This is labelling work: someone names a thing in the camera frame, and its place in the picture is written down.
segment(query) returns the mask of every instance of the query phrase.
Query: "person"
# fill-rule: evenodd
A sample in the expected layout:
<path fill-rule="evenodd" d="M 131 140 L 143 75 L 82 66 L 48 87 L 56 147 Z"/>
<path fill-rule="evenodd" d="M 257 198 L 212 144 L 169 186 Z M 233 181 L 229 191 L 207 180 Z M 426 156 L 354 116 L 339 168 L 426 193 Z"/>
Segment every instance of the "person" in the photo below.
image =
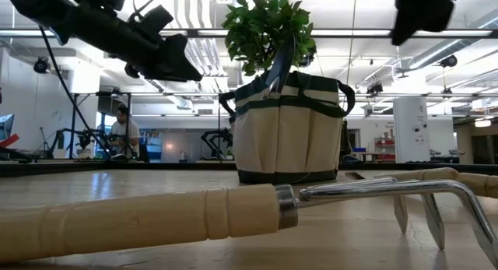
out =
<path fill-rule="evenodd" d="M 129 139 L 130 146 L 132 146 L 133 150 L 135 150 L 137 152 L 137 156 L 139 156 L 139 154 L 140 154 L 140 149 L 139 149 L 140 128 L 132 119 L 129 119 L 129 114 L 130 114 L 129 110 L 125 105 L 121 105 L 117 109 L 117 113 L 116 113 L 117 121 L 114 122 L 114 124 L 112 125 L 112 128 L 110 129 L 110 134 L 111 135 L 119 135 L 120 137 L 117 138 L 115 141 L 111 142 L 111 145 L 117 146 L 118 153 L 125 154 L 126 121 L 129 120 L 128 136 L 130 137 L 130 139 Z M 133 157 L 132 151 L 130 150 L 129 147 L 126 150 L 126 156 L 128 158 Z"/>

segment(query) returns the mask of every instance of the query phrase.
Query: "green trim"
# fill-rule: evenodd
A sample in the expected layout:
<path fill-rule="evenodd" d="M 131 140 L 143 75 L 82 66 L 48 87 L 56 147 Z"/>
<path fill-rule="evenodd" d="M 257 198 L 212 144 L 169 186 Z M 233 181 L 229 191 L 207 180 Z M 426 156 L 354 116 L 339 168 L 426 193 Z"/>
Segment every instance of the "green trim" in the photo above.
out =
<path fill-rule="evenodd" d="M 235 102 L 247 99 L 248 97 L 261 93 L 267 89 L 268 87 L 265 85 L 267 77 L 268 73 L 263 73 L 261 76 L 257 76 L 251 83 L 237 88 L 237 90 L 235 90 Z"/>
<path fill-rule="evenodd" d="M 248 97 L 258 94 L 268 87 L 265 82 L 268 73 L 256 77 L 251 83 L 235 90 L 235 102 L 247 99 Z M 322 76 L 308 75 L 302 72 L 293 72 L 287 77 L 286 86 L 300 88 L 304 90 L 325 91 L 338 93 L 338 81 Z"/>
<path fill-rule="evenodd" d="M 337 79 L 308 75 L 302 72 L 293 72 L 287 78 L 286 86 L 303 88 L 304 90 L 339 92 Z"/>
<path fill-rule="evenodd" d="M 306 102 L 306 100 L 303 100 L 298 96 L 281 96 L 280 99 L 268 98 L 266 100 L 248 102 L 242 107 L 238 107 L 236 109 L 236 112 L 237 116 L 239 117 L 241 115 L 246 114 L 251 109 L 281 107 L 281 106 L 304 107 L 314 110 L 323 115 L 327 115 L 329 117 L 334 117 L 334 118 L 345 117 L 345 111 L 341 107 L 338 107 L 337 105 L 334 107 L 329 107 L 322 103 L 316 103 L 310 105 Z"/>
<path fill-rule="evenodd" d="M 312 173 L 255 173 L 239 170 L 239 182 L 243 184 L 306 184 L 318 181 L 333 181 L 337 170 Z"/>

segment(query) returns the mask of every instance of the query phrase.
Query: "desk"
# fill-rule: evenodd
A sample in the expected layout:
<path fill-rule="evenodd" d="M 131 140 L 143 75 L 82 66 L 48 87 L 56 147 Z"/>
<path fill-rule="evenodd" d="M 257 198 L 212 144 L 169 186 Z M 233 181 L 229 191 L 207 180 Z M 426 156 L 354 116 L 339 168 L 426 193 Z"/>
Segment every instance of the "desk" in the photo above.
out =
<path fill-rule="evenodd" d="M 372 177 L 382 171 L 359 172 Z M 338 179 L 345 181 L 343 172 Z M 109 170 L 0 179 L 2 208 L 18 208 L 236 187 L 236 171 Z M 406 198 L 409 228 L 401 235 L 392 198 L 365 198 L 300 210 L 299 226 L 256 237 L 48 258 L 8 270 L 490 270 L 467 214 L 453 195 L 436 195 L 445 222 L 445 251 L 425 223 L 418 196 Z M 498 229 L 498 200 L 481 198 Z"/>
<path fill-rule="evenodd" d="M 382 155 L 387 155 L 387 154 L 388 153 L 369 153 L 369 152 L 355 152 L 355 153 L 351 153 L 351 155 L 357 156 L 357 158 L 359 160 L 362 160 L 364 163 L 366 163 L 366 157 L 367 156 L 372 156 L 372 162 L 374 162 L 375 161 L 374 157 L 377 158 L 377 156 L 382 156 Z M 395 160 L 383 160 L 383 162 L 385 162 L 385 161 L 390 162 L 390 161 L 395 161 Z"/>

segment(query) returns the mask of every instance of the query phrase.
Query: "garden tool bag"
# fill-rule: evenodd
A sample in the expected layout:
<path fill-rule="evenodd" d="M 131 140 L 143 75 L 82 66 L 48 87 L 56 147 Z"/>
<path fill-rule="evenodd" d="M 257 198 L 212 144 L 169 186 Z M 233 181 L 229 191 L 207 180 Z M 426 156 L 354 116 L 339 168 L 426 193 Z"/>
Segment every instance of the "garden tool bag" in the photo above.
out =
<path fill-rule="evenodd" d="M 270 72 L 235 91 L 235 113 L 229 112 L 242 183 L 336 178 L 342 119 L 354 107 L 354 91 L 335 79 L 289 74 L 294 45 L 293 37 L 287 40 Z M 347 110 L 338 105 L 339 90 L 346 95 Z"/>

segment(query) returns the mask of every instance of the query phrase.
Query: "black robotic arm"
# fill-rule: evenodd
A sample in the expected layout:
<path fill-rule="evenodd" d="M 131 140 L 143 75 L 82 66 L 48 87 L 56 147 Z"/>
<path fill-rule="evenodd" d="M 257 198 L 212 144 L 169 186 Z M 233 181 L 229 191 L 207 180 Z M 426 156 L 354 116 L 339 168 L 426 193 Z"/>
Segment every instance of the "black robotic arm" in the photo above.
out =
<path fill-rule="evenodd" d="M 159 32 L 173 20 L 157 6 L 135 21 L 117 17 L 125 0 L 10 0 L 22 15 L 49 29 L 60 45 L 78 37 L 111 57 L 127 63 L 126 73 L 138 78 L 187 81 L 202 79 L 184 55 L 187 39 L 180 35 L 165 40 Z"/>

